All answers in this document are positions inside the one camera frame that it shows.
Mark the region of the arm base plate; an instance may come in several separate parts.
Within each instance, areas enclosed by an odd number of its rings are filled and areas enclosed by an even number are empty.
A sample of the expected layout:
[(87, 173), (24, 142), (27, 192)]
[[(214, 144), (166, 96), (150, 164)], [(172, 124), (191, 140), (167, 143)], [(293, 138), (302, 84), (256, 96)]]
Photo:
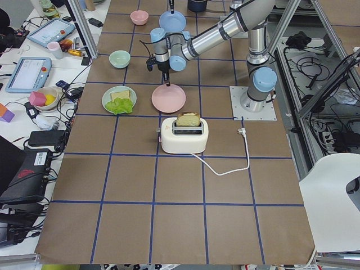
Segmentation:
[(270, 93), (264, 101), (253, 101), (248, 97), (248, 87), (230, 86), (229, 90), (232, 113), (235, 120), (277, 120)]

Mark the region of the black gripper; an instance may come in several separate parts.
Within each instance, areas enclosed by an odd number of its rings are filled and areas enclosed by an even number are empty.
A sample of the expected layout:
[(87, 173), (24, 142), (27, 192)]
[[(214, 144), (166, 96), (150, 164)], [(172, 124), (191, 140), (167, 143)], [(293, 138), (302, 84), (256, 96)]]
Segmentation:
[(146, 61), (146, 66), (148, 71), (152, 71), (154, 65), (162, 72), (163, 75), (163, 82), (166, 86), (170, 86), (170, 77), (169, 77), (169, 70), (170, 64), (169, 60), (163, 60), (160, 56), (152, 55)]
[(170, 13), (174, 13), (174, 0), (169, 0)]

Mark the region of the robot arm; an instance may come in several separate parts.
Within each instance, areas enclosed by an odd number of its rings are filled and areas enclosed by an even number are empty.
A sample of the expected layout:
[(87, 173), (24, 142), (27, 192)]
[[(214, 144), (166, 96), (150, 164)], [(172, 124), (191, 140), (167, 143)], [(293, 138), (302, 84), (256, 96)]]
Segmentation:
[(162, 113), (179, 111), (185, 104), (186, 95), (181, 87), (170, 82), (169, 72), (182, 71), (190, 60), (239, 33), (247, 33), (250, 85), (241, 95), (240, 105), (251, 113), (260, 112), (270, 101), (268, 96), (277, 82), (276, 73), (266, 66), (269, 59), (266, 19), (274, 5), (274, 1), (237, 1), (230, 14), (195, 37), (184, 30), (186, 22), (181, 13), (174, 10), (163, 13), (159, 27), (150, 32), (150, 45), (154, 51), (146, 61), (149, 71), (157, 66), (163, 76), (164, 83), (152, 93), (154, 107)]

